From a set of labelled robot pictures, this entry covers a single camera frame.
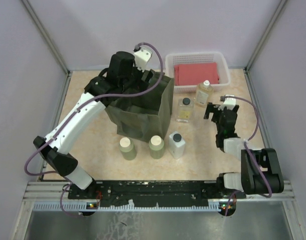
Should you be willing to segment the amber bottle white cap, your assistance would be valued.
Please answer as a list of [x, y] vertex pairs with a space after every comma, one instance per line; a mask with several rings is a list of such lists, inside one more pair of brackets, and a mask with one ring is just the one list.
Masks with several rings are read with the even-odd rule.
[[195, 104], [200, 107], [206, 107], [209, 102], [210, 96], [214, 89], [210, 84], [210, 81], [205, 80], [199, 83], [196, 87]]

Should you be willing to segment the green canvas bag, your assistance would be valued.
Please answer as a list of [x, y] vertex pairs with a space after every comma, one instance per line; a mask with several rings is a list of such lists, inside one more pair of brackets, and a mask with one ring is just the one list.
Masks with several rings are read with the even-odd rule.
[[164, 139], [172, 116], [173, 95], [174, 79], [164, 75], [150, 92], [119, 98], [106, 108], [106, 113], [119, 135], [143, 142], [155, 135]]

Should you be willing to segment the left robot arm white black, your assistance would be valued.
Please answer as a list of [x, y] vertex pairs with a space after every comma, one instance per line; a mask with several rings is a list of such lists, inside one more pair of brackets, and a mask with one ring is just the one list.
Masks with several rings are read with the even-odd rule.
[[76, 105], [58, 126], [45, 137], [34, 139], [43, 159], [56, 173], [76, 185], [79, 193], [88, 199], [97, 192], [94, 179], [69, 151], [92, 119], [117, 100], [120, 94], [131, 88], [136, 91], [148, 88], [149, 77], [144, 76], [144, 71], [151, 56], [152, 52], [143, 47], [134, 53], [118, 51], [113, 54], [109, 67], [90, 80]]

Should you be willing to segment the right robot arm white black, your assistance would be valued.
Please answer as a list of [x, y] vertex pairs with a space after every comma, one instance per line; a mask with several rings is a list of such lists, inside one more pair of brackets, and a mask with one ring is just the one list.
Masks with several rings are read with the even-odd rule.
[[229, 197], [234, 190], [247, 195], [267, 195], [281, 193], [284, 190], [278, 156], [272, 148], [251, 148], [246, 140], [235, 132], [237, 111], [236, 104], [213, 104], [209, 102], [204, 118], [213, 114], [217, 134], [215, 143], [222, 152], [229, 154], [241, 163], [240, 172], [221, 173], [218, 177], [216, 192], [220, 197]]

